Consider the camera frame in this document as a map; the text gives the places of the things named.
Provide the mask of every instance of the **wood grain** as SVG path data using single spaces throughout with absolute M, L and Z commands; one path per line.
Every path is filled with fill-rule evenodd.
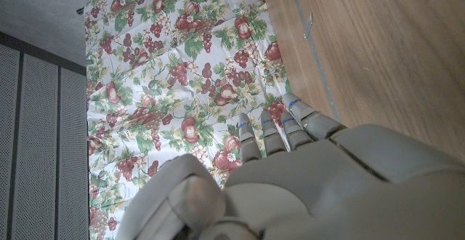
M 294 0 L 266 1 L 292 92 L 319 111 L 332 116 L 312 50 L 303 37 L 304 29 Z
M 380 124 L 465 161 L 465 0 L 299 2 L 344 124 Z

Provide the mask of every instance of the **perforated panel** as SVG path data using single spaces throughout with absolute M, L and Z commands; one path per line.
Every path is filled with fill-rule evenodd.
M 58 238 L 88 239 L 86 77 L 61 70 Z
M 13 239 L 53 239 L 58 67 L 24 56 Z
M 0 239 L 6 238 L 20 53 L 0 45 Z

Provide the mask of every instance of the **robot finger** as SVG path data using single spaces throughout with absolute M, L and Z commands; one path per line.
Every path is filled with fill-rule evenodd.
M 271 114 L 263 111 L 260 116 L 260 121 L 262 122 L 264 149 L 267 156 L 277 152 L 286 152 L 286 146 L 281 139 Z
M 289 112 L 281 114 L 284 132 L 288 137 L 291 150 L 296 150 L 300 145 L 313 142 L 312 138 L 297 124 L 295 118 Z
M 240 161 L 245 164 L 251 160 L 262 158 L 259 146 L 256 144 L 255 134 L 250 119 L 244 113 L 239 115 Z
M 315 141 L 329 138 L 339 130 L 346 128 L 338 121 L 323 115 L 305 102 L 302 102 L 293 93 L 284 94 L 283 101 L 297 122 Z

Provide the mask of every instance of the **fruit print fabric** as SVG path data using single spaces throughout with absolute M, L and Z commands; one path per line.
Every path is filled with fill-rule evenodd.
M 260 113 L 279 124 L 289 90 L 265 0 L 91 0 L 84 19 L 91 239 L 113 239 L 175 156 L 224 185 L 240 166 L 239 113 L 264 149 Z

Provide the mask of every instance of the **robotic hand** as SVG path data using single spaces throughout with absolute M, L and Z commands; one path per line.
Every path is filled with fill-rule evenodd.
M 347 129 L 291 93 L 268 112 L 267 157 L 246 114 L 220 190 L 191 155 L 166 162 L 127 207 L 116 239 L 462 239 L 465 166 L 383 127 Z

